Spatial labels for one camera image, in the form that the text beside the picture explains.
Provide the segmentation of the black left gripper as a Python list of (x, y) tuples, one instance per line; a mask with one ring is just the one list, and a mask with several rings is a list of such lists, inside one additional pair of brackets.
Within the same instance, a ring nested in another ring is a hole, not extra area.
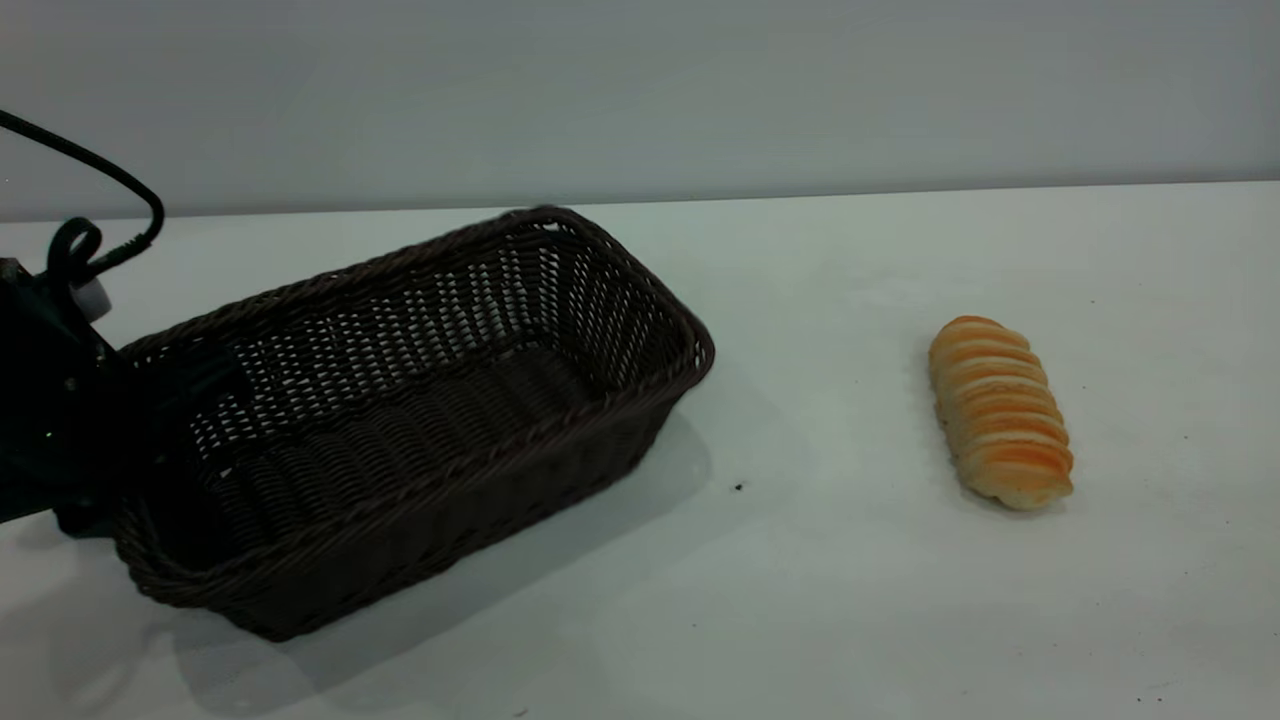
[(93, 328), (113, 306), (99, 281), (63, 284), (5, 260), (1, 305), (4, 521), (50, 511), (72, 539), (111, 539), (166, 433), (248, 396), (241, 360), (218, 342), (137, 341), (131, 369)]

